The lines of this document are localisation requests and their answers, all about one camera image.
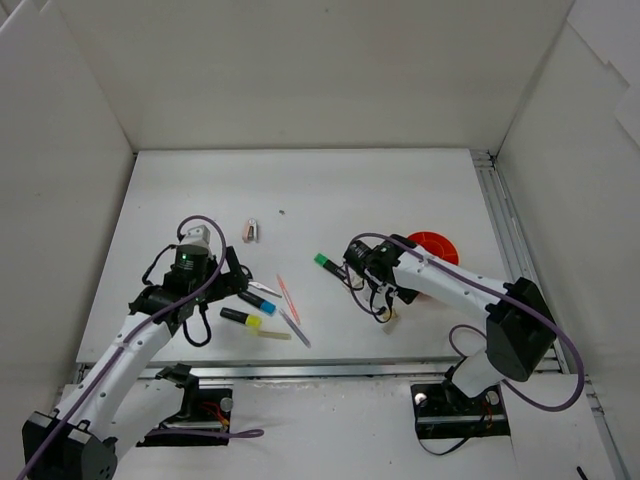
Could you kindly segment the green black highlighter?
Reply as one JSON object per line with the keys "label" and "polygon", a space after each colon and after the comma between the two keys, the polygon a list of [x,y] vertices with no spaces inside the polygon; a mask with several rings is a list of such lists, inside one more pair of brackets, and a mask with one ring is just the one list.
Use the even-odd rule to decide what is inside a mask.
{"label": "green black highlighter", "polygon": [[335,278],[339,279],[343,284],[347,281],[346,272],[343,268],[333,262],[331,259],[323,255],[322,253],[318,253],[314,257],[314,262],[323,268],[325,271],[330,273]]}

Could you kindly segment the pale yellow pen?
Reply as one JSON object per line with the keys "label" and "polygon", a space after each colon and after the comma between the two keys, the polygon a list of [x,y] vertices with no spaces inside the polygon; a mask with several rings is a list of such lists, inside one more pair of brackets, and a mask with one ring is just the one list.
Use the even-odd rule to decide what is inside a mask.
{"label": "pale yellow pen", "polygon": [[274,331],[267,331],[262,329],[255,329],[253,333],[260,338],[266,338],[271,340],[289,341],[291,339],[291,335],[289,333],[283,333],[283,332],[274,332]]}

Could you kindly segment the orange pen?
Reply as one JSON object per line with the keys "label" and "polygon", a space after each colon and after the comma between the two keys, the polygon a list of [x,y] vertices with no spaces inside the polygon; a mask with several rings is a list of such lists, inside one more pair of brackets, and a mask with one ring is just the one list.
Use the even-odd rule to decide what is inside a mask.
{"label": "orange pen", "polygon": [[296,307],[295,307],[295,305],[293,303],[293,299],[292,299],[292,297],[290,295],[290,292],[289,292],[289,290],[288,290],[283,278],[279,274],[276,274],[276,280],[277,280],[277,282],[279,284],[279,287],[281,289],[283,298],[285,299],[285,301],[286,301],[286,303],[288,305],[288,308],[289,308],[289,310],[291,312],[291,315],[293,316],[294,321],[296,322],[297,325],[300,325],[301,321],[300,321],[299,314],[297,312],[297,309],[296,309]]}

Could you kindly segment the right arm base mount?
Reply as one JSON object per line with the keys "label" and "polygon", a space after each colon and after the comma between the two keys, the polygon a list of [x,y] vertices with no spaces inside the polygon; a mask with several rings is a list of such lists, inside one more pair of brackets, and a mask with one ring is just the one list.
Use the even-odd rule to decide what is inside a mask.
{"label": "right arm base mount", "polygon": [[511,435],[497,385],[468,398],[444,377],[440,383],[414,383],[410,393],[415,435],[431,456],[451,455],[471,440]]}

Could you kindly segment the purple pen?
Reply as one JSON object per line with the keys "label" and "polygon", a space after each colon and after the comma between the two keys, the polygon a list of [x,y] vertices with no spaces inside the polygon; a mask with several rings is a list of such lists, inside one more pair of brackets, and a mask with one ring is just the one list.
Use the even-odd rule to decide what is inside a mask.
{"label": "purple pen", "polygon": [[289,328],[294,332],[294,334],[299,338],[299,340],[308,348],[311,348],[311,342],[307,338],[307,336],[302,332],[300,327],[296,324],[296,322],[282,309],[278,310],[279,315],[283,318],[285,323],[289,326]]}

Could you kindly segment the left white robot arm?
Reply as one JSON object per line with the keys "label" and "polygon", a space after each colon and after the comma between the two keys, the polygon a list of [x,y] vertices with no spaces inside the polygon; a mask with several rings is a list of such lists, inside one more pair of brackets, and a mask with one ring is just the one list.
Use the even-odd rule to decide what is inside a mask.
{"label": "left white robot arm", "polygon": [[130,304],[113,343],[76,389],[51,413],[33,413],[22,427],[21,479],[110,479],[122,458],[165,420],[199,409],[199,380],[190,366],[163,368],[136,382],[156,353],[194,312],[243,292],[248,279],[233,247],[216,258],[203,240],[182,242],[162,284]]}

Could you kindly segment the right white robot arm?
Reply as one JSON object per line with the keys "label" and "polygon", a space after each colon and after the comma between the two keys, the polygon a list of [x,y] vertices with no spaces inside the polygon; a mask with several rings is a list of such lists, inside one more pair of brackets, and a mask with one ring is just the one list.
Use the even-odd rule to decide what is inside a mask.
{"label": "right white robot arm", "polygon": [[361,237],[343,254],[369,293],[371,313],[391,310],[395,299],[411,304],[431,297],[475,320],[484,329],[485,346],[446,374],[445,405],[464,412],[487,388],[503,381],[524,383],[557,338],[539,287],[520,277],[514,282],[473,274],[429,253],[400,235],[380,236],[371,248]]}

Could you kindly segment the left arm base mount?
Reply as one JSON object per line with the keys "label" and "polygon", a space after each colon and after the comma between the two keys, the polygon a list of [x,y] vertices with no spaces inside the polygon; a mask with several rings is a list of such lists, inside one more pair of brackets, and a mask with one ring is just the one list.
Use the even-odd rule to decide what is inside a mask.
{"label": "left arm base mount", "polygon": [[230,430],[231,407],[224,407],[223,404],[227,401],[233,403],[231,388],[204,386],[191,373],[191,367],[184,364],[165,367],[154,379],[174,383],[183,392],[182,405],[177,413],[153,429],[153,432],[173,430],[173,433],[149,433],[136,444],[138,448],[222,447],[229,444],[229,440],[219,437],[219,434]]}

